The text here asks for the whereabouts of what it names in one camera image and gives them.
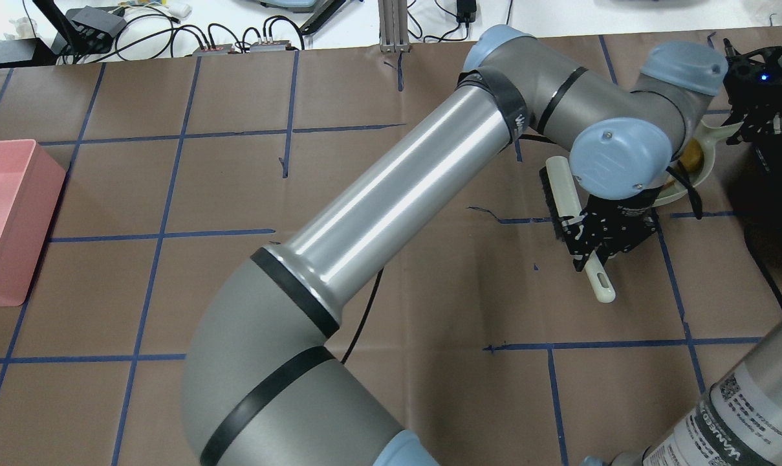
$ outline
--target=white handle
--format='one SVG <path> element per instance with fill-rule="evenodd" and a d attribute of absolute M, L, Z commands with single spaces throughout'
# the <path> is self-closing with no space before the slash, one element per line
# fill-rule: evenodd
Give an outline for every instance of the white handle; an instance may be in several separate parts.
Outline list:
<path fill-rule="evenodd" d="M 551 187 L 554 196 L 554 206 L 557 207 L 557 213 L 560 216 L 579 216 L 583 207 L 580 206 L 577 189 L 574 187 L 572 172 L 569 169 L 569 160 L 566 157 L 554 156 L 547 159 L 548 185 Z M 603 269 L 600 260 L 595 254 L 586 261 L 583 268 L 586 277 L 589 277 L 589 283 L 592 284 L 592 291 L 595 298 L 601 303 L 612 303 L 615 301 L 615 288 L 609 280 L 609 275 Z"/>

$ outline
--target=white table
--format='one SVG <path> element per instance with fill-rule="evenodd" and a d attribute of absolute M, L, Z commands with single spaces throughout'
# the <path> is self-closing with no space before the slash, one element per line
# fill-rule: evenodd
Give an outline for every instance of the white table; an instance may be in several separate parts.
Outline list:
<path fill-rule="evenodd" d="M 81 6 L 107 6 L 115 0 L 57 0 L 64 12 Z M 284 14 L 301 25 L 309 13 L 292 13 L 278 8 L 265 8 L 249 0 L 189 0 L 193 11 L 184 20 L 206 29 L 208 23 L 222 23 L 238 35 L 249 26 L 261 28 L 264 18 Z M 445 8 L 453 11 L 453 0 L 440 0 Z M 470 39 L 494 24 L 504 23 L 509 0 L 477 0 L 477 21 L 472 24 Z M 56 31 L 28 3 L 31 17 L 38 23 L 38 34 L 51 44 Z M 348 0 L 336 15 L 308 41 L 309 48 L 363 47 L 378 43 L 378 0 Z M 411 7 L 413 14 L 426 34 L 442 35 L 456 26 L 455 20 L 434 5 L 434 0 L 417 0 Z M 730 27 L 782 25 L 782 0 L 514 0 L 511 25 L 530 34 L 547 36 L 580 36 L 591 34 L 616 34 L 624 32 L 663 32 L 663 30 L 720 29 Z M 140 14 L 130 12 L 127 18 Z M 0 39 L 3 33 L 13 33 L 9 19 L 24 17 L 21 0 L 0 0 Z M 152 32 L 169 26 L 162 18 L 137 21 L 124 32 L 121 44 L 143 38 Z M 217 41 L 231 42 L 229 35 L 215 30 Z M 296 33 L 286 23 L 276 23 L 277 39 L 291 39 L 295 45 Z M 459 30 L 451 38 L 461 38 Z M 129 59 L 154 55 L 166 43 L 167 36 L 149 39 L 143 44 L 124 51 Z M 180 33 L 175 39 L 175 55 L 186 55 L 195 50 L 193 36 Z"/>

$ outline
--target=pink bin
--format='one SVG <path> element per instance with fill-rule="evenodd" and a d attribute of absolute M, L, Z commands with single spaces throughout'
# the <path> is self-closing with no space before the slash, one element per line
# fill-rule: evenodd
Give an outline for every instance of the pink bin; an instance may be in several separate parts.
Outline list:
<path fill-rule="evenodd" d="M 36 141 L 0 141 L 0 306 L 26 300 L 65 176 Z"/>

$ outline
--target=light blue joint cap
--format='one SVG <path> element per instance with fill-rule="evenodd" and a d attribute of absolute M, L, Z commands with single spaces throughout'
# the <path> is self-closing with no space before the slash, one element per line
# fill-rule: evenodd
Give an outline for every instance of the light blue joint cap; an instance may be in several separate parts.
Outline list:
<path fill-rule="evenodd" d="M 417 434 L 403 430 L 385 445 L 373 466 L 440 466 L 423 448 Z"/>
<path fill-rule="evenodd" d="M 317 0 L 263 0 L 264 3 L 282 8 L 310 8 Z"/>
<path fill-rule="evenodd" d="M 580 186 L 604 199 L 639 194 L 666 170 L 672 144 L 656 125 L 638 118 L 604 119 L 574 139 L 569 166 Z"/>
<path fill-rule="evenodd" d="M 587 456 L 583 459 L 583 462 L 580 463 L 580 466 L 607 466 L 606 463 L 601 460 L 601 458 L 595 457 L 595 456 Z"/>
<path fill-rule="evenodd" d="M 468 73 L 468 71 L 477 68 L 494 49 L 507 41 L 511 41 L 511 39 L 533 37 L 506 24 L 496 24 L 489 27 L 489 29 L 486 29 L 486 32 L 483 32 L 480 40 L 474 44 L 474 47 L 471 47 L 471 50 L 468 51 L 468 56 L 465 57 L 465 64 L 462 65 L 462 71 Z"/>
<path fill-rule="evenodd" d="M 650 52 L 641 72 L 657 80 L 706 95 L 718 95 L 727 59 L 706 45 L 672 41 Z"/>

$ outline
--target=gray robot arm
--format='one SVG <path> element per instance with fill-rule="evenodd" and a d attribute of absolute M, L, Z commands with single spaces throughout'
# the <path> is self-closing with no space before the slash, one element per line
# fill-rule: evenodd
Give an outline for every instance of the gray robot arm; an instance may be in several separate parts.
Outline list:
<path fill-rule="evenodd" d="M 344 304 L 527 126 L 572 148 L 587 190 L 621 199 L 663 183 L 726 63 L 703 45 L 678 44 L 647 66 L 626 92 L 532 36 L 486 32 L 440 107 L 219 291 L 184 370 L 184 428 L 201 464 L 435 465 L 323 343 Z M 613 151 L 603 150 L 606 133 Z M 583 135 L 592 139 L 580 144 Z"/>

